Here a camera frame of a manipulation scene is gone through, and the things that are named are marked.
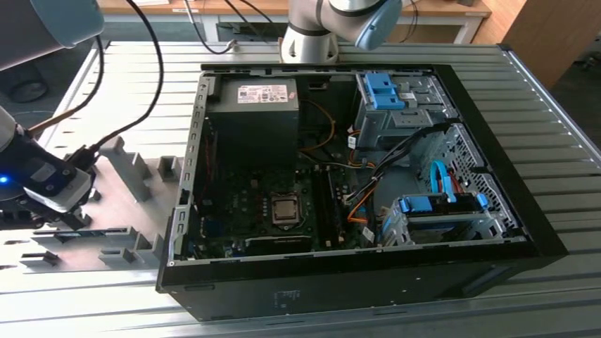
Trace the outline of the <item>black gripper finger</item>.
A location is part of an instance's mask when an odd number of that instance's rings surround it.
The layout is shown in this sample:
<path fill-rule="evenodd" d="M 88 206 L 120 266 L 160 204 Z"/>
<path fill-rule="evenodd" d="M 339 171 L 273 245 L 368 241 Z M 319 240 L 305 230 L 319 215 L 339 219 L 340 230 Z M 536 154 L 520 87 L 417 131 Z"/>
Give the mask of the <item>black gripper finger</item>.
<path fill-rule="evenodd" d="M 92 223 L 91 216 L 83 210 L 63 213 L 55 222 L 57 229 L 80 230 Z"/>

